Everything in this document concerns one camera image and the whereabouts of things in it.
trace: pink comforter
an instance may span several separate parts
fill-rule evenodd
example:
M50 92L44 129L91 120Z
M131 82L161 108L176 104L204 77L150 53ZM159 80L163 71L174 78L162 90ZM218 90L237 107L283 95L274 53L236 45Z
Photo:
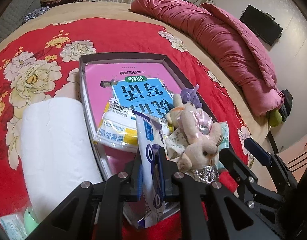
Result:
M135 0L131 10L189 34L242 88L254 115L279 108L284 96L276 86L274 65L258 38L226 11L212 4L202 6L182 0Z

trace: wall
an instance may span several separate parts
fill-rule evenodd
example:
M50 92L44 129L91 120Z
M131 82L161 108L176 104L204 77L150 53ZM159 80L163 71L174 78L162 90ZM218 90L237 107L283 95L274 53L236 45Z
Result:
M278 148L289 147L307 134L307 21L292 0L213 1L237 18L250 4L271 14L283 28L282 36L272 47L263 44L275 64L279 89L288 89L293 95L287 121L272 128Z

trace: plush bunny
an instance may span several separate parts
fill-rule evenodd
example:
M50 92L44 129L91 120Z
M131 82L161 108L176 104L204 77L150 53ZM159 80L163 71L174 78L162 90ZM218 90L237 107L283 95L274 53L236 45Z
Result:
M166 119L169 124L172 124L175 127L175 129L177 129L179 127L177 119L181 115L182 111L186 109L188 111L196 112L196 107L191 102L183 104L181 96L179 94L173 95L173 105L174 108L171 109L170 112L166 114Z
M216 165L219 162L218 146L223 139L221 125L213 123L206 136L196 127L192 112L185 109L180 116L189 146L177 162L179 171L187 172Z

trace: purple toy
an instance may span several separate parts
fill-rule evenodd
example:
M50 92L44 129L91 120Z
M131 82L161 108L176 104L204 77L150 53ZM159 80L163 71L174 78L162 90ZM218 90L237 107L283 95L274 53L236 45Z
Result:
M182 102L184 104L188 103L191 101L196 108L201 108L202 103L200 103L200 100L197 95L197 91L199 89L199 85L197 84L194 89L191 88L184 88L181 90L180 96L182 99Z

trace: snack bag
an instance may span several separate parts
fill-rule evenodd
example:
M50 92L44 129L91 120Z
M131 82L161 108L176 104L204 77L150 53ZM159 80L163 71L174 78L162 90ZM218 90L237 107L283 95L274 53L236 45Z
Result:
M0 217L0 224L12 240L25 240L28 236L20 213Z
M165 210L160 174L158 169L158 150L166 151L162 125L154 116L133 111L136 115L139 151L143 170L143 195L147 208L144 216L144 227L157 224Z
M173 133L165 118L157 117L162 133ZM136 117L131 108L107 103L94 141L118 150L136 153L138 149Z

